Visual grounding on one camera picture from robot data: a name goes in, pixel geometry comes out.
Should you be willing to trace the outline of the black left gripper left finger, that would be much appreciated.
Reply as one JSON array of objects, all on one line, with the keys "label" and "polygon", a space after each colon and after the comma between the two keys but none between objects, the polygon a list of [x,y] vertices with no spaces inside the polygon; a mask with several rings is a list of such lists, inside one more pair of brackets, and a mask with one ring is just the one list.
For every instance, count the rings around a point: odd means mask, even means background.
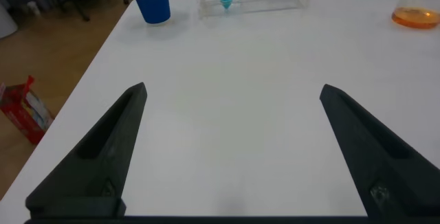
[{"label": "black left gripper left finger", "polygon": [[120,217],[147,92],[129,87],[25,200],[32,217]]}]

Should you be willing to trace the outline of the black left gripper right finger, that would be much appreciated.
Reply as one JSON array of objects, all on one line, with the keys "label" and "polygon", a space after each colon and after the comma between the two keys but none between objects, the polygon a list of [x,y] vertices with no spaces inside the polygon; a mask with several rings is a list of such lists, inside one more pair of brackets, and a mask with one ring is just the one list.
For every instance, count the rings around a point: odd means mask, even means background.
[{"label": "black left gripper right finger", "polygon": [[439,169],[341,89],[320,101],[369,217],[438,217]]}]

